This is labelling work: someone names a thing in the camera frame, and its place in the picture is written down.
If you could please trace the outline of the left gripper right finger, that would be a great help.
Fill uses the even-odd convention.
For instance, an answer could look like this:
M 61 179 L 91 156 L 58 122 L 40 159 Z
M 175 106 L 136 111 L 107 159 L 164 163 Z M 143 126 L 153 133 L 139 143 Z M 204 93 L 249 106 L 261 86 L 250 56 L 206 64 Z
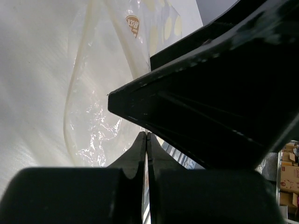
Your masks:
M 282 224 L 271 185 L 254 170 L 186 169 L 147 134 L 154 224 Z

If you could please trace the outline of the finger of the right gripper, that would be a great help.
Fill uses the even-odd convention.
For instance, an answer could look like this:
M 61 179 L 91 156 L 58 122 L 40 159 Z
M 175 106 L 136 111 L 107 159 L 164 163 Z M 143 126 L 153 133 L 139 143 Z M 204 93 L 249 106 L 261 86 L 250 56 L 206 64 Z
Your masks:
M 150 59 L 108 110 L 205 168 L 255 168 L 299 138 L 299 3 L 239 0 Z

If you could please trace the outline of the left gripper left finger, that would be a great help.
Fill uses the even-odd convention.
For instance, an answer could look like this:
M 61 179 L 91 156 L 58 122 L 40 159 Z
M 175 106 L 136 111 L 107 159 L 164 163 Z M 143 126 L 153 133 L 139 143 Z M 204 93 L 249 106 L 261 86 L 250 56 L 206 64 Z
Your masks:
M 3 224 L 142 223 L 146 133 L 106 168 L 26 168 L 0 201 Z

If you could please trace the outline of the clear polka dot zip bag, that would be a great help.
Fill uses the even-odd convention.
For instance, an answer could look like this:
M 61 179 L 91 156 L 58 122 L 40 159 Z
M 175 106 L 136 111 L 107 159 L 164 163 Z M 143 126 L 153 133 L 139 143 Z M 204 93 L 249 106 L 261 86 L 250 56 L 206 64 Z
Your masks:
M 141 128 L 108 111 L 108 95 L 147 74 L 150 58 L 182 37 L 168 0 L 91 0 L 69 33 L 73 70 L 64 110 L 64 140 L 76 166 L 106 167 Z

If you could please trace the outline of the stacked cardboard boxes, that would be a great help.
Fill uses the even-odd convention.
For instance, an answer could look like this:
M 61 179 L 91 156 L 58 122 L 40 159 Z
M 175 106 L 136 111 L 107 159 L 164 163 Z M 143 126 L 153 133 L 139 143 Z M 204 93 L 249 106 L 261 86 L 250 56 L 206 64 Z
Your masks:
M 279 204 L 287 206 L 288 212 L 299 211 L 299 143 L 291 141 L 281 150 L 278 186 Z

